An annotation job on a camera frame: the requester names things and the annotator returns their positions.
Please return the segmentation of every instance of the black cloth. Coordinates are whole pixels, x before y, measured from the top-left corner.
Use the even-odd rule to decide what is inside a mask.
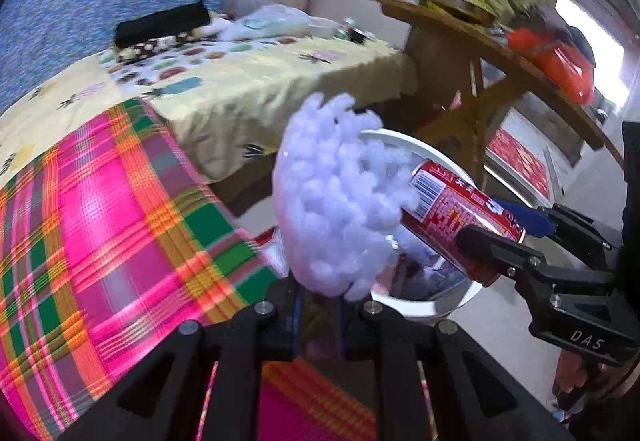
[[[118,49],[124,49],[152,38],[186,33],[210,22],[209,11],[204,7],[204,2],[199,1],[120,22],[116,27],[114,43]]]

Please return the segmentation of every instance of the plastic bag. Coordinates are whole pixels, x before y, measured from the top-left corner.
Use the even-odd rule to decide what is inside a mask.
[[[575,47],[556,40],[552,33],[533,33],[523,28],[509,34],[509,49],[544,72],[576,103],[587,105],[593,101],[593,66]]]
[[[269,4],[236,20],[219,34],[218,40],[306,36],[311,31],[311,25],[312,18],[305,12],[282,4]]]

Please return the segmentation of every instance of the white bucket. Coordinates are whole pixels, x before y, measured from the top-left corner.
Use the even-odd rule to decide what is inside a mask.
[[[469,174],[467,174],[460,166],[453,163],[452,160],[443,153],[435,150],[432,146],[429,146],[411,136],[387,130],[386,128],[381,130],[364,130],[361,133],[361,136],[364,141],[376,139],[391,146],[404,148],[405,150],[422,157],[424,160],[431,159],[433,162],[447,167],[467,183],[476,186],[473,179],[471,179]],[[469,302],[469,300],[471,300],[481,288],[481,283],[472,280],[465,280],[451,291],[447,291],[441,298],[432,301],[402,300],[400,298],[382,295],[373,291],[371,294],[375,300],[378,300],[389,307],[393,307],[393,309],[402,313],[406,318],[417,321],[434,321],[439,317],[448,315],[453,310],[458,309]]]

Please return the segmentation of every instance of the plaid cloth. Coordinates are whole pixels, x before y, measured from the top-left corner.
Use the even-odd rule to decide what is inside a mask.
[[[180,322],[228,319],[275,280],[140,100],[21,170],[0,222],[0,388],[41,439]]]

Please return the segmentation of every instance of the white floor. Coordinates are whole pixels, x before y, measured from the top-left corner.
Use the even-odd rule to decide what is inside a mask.
[[[273,200],[261,201],[240,219],[239,224],[254,237],[275,225]],[[549,249],[544,243],[532,245]],[[540,403],[548,407],[559,349],[529,334],[529,310],[513,288],[513,281],[502,277],[482,289],[469,303],[451,313],[455,320],[485,348]]]

